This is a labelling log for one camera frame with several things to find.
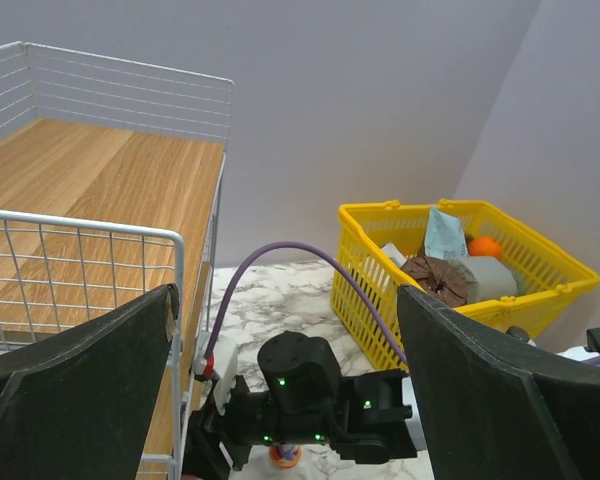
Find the brown chocolate donut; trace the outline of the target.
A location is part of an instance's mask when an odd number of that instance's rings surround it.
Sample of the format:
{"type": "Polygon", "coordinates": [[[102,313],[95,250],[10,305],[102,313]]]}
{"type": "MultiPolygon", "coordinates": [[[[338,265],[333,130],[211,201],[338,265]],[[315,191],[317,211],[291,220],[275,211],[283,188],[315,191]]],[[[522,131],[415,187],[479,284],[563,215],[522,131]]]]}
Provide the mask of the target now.
{"type": "Polygon", "coordinates": [[[451,308],[468,303],[467,282],[459,270],[446,260],[416,256],[401,270],[425,292],[451,308]]]}

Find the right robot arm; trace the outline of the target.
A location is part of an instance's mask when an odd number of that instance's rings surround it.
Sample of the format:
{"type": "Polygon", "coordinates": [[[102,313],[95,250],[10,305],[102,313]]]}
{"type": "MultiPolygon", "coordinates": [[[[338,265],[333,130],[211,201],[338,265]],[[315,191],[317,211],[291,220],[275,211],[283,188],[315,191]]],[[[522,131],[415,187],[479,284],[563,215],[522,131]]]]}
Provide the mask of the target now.
{"type": "Polygon", "coordinates": [[[347,377],[325,339],[274,337],[266,391],[238,379],[223,409],[191,416],[184,473],[225,479],[254,446],[323,444],[372,465],[427,451],[439,479],[600,479],[600,366],[475,323],[425,319],[406,340],[407,371],[347,377]]]}

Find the yellow plastic basket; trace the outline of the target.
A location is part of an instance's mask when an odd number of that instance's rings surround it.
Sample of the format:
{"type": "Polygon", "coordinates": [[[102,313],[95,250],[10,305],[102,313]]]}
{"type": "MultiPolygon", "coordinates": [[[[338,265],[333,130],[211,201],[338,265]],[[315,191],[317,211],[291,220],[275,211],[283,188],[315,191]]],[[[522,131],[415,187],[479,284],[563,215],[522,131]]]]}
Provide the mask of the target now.
{"type": "Polygon", "coordinates": [[[592,269],[532,228],[484,201],[344,204],[331,307],[371,365],[402,366],[397,292],[424,290],[444,305],[500,331],[538,337],[581,294],[592,269]]]}

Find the light blue snack bag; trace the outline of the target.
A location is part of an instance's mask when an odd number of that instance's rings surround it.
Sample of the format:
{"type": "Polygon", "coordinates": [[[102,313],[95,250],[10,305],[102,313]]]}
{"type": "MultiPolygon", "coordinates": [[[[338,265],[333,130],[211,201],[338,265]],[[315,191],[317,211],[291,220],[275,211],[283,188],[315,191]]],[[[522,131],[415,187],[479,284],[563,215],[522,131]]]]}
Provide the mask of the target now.
{"type": "Polygon", "coordinates": [[[431,206],[424,237],[424,254],[441,260],[468,257],[460,220],[431,206]]]}

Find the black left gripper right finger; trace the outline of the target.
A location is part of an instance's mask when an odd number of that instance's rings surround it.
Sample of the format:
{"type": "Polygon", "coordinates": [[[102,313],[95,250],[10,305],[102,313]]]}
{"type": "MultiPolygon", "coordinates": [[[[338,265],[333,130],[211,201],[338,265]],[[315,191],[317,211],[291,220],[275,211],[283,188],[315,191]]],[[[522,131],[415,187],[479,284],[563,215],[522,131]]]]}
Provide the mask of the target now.
{"type": "Polygon", "coordinates": [[[397,293],[409,374],[437,479],[600,479],[600,366],[558,356],[397,293]]]}

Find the purple figure orange donut toy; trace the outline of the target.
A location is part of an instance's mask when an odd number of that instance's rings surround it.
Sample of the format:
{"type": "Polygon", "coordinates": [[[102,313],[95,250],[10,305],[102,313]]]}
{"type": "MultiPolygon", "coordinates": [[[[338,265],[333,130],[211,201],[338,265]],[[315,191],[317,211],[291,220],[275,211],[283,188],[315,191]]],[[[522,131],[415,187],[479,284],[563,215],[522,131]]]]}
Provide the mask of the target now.
{"type": "Polygon", "coordinates": [[[299,445],[273,445],[269,449],[269,457],[274,465],[282,469],[294,468],[302,457],[299,445]]]}

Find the orange fruit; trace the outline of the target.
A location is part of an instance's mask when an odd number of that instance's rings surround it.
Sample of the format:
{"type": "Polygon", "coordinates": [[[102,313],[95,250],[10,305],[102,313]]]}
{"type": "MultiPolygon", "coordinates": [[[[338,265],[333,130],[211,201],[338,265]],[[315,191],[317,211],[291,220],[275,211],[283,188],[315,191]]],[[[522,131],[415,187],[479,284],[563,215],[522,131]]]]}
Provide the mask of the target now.
{"type": "Polygon", "coordinates": [[[473,238],[468,243],[468,251],[471,256],[493,257],[496,259],[502,257],[501,244],[490,236],[473,238]]]}

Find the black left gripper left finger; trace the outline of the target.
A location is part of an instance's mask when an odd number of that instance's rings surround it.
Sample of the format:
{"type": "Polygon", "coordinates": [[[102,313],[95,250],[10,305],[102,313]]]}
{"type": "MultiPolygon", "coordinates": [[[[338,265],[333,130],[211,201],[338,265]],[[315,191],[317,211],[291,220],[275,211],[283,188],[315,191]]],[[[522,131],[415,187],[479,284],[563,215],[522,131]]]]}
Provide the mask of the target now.
{"type": "Polygon", "coordinates": [[[0,479],[132,479],[175,339],[161,285],[0,355],[0,479]]]}

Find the white tissue packet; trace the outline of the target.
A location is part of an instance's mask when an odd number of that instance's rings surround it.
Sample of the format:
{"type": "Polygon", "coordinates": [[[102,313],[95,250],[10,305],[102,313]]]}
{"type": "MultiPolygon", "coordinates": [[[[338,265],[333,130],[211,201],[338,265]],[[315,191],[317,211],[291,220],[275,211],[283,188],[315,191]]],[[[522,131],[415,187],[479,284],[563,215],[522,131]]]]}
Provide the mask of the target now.
{"type": "Polygon", "coordinates": [[[399,270],[402,270],[403,266],[407,263],[406,256],[392,242],[384,244],[381,247],[381,251],[399,270]]]}

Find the white paper roll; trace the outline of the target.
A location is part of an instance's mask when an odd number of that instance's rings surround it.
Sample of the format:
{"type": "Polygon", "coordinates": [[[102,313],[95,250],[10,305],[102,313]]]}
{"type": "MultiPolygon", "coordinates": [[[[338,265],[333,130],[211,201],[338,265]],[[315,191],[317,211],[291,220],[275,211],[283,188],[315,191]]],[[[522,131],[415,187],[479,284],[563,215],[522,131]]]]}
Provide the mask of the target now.
{"type": "Polygon", "coordinates": [[[473,304],[518,294],[518,285],[511,271],[490,256],[471,256],[449,259],[464,279],[467,303],[473,304]]]}

